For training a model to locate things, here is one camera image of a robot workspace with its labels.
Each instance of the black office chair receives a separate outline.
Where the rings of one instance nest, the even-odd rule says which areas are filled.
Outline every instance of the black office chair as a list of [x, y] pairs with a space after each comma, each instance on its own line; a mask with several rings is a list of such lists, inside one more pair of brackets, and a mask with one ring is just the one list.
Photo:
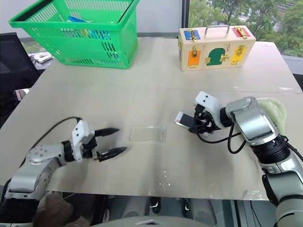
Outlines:
[[30, 88], [38, 78], [17, 34], [0, 34], [0, 127], [18, 105], [14, 90]]

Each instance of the white wall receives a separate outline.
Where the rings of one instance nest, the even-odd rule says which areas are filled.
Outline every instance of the white wall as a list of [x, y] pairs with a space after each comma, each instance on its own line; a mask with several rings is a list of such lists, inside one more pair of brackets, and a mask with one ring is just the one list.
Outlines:
[[[17, 32], [29, 37], [21, 28], [12, 28], [8, 20], [36, 0], [0, 0], [0, 33]], [[181, 27], [182, 0], [140, 0], [137, 6], [138, 32], [178, 32]]]

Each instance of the green plastic basket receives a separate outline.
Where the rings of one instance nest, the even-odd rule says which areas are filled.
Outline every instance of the green plastic basket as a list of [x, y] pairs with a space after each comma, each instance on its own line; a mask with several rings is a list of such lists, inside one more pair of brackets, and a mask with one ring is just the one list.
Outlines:
[[[139, 0], [40, 0], [13, 17], [57, 60], [67, 65], [130, 67], [138, 46]], [[86, 22], [68, 22], [68, 17]]]

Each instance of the wooden lock box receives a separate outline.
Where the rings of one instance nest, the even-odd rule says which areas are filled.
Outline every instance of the wooden lock box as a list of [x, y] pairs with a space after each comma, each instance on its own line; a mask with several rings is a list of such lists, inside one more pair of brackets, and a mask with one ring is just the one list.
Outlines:
[[246, 26], [181, 28], [178, 36], [181, 69], [242, 66], [255, 41]]

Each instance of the robotic arm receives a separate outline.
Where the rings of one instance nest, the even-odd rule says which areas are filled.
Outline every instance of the robotic arm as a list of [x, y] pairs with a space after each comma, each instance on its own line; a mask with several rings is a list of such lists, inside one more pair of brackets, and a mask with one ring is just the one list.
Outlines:
[[28, 226], [26, 223], [32, 222], [39, 201], [45, 195], [52, 174], [57, 168], [72, 161], [82, 162], [83, 158], [93, 158], [101, 162], [126, 150], [126, 147], [123, 147], [105, 153], [97, 152], [96, 137], [113, 134], [119, 129], [95, 131], [87, 122], [77, 122], [72, 131], [72, 144], [70, 141], [64, 141], [59, 144], [41, 145], [27, 153], [24, 163], [6, 184], [6, 192], [0, 205], [0, 223]]
[[267, 196], [277, 206], [277, 226], [302, 226], [303, 168], [294, 155], [297, 151], [288, 143], [288, 139], [279, 134], [254, 97], [246, 97], [222, 107], [215, 97], [205, 92], [199, 93], [195, 109], [195, 132], [199, 137], [201, 133], [213, 133], [230, 126], [231, 137], [234, 125], [245, 139], [242, 145], [248, 143], [264, 172], [262, 181]]

